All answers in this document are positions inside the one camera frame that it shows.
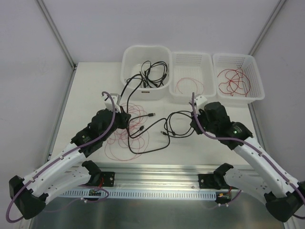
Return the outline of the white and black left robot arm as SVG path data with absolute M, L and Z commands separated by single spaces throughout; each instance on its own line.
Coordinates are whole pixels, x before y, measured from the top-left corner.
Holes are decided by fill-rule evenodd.
M 10 204 L 18 208 L 22 218 L 31 219 L 71 188 L 100 187 L 106 179 L 99 167 L 87 158 L 100 149 L 113 132 L 125 129 L 130 118 L 123 107 L 118 112 L 98 111 L 57 157 L 25 177 L 14 176 L 9 180 Z

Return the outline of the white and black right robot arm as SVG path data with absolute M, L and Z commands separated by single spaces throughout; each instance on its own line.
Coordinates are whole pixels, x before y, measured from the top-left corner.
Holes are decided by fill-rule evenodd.
M 193 98 L 190 104 L 190 126 L 195 132 L 217 140 L 237 153 L 259 175 L 259 178 L 244 175 L 234 166 L 224 163 L 209 175 L 204 185 L 244 191 L 263 203 L 280 222 L 287 222 L 291 217 L 304 219 L 297 215 L 297 211 L 305 204 L 305 183 L 276 163 L 244 124 L 231 121 L 220 102 L 201 102 Z

